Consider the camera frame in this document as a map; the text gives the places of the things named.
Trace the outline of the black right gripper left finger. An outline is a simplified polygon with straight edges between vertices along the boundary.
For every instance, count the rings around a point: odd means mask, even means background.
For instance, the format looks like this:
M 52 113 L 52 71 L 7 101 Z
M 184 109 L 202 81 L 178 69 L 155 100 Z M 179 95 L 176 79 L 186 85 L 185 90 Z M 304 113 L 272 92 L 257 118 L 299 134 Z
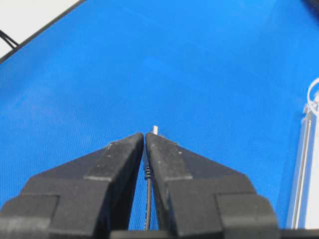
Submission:
M 30 177 L 1 209 L 1 238 L 99 239 L 126 230 L 143 147 L 135 133 Z

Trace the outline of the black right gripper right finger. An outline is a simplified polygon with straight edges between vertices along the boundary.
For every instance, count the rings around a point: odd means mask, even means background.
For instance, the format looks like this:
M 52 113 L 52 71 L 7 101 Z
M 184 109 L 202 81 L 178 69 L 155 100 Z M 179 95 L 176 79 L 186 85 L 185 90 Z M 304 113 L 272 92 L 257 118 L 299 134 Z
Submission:
M 185 239 L 278 239 L 269 201 L 229 167 L 146 135 L 159 227 Z

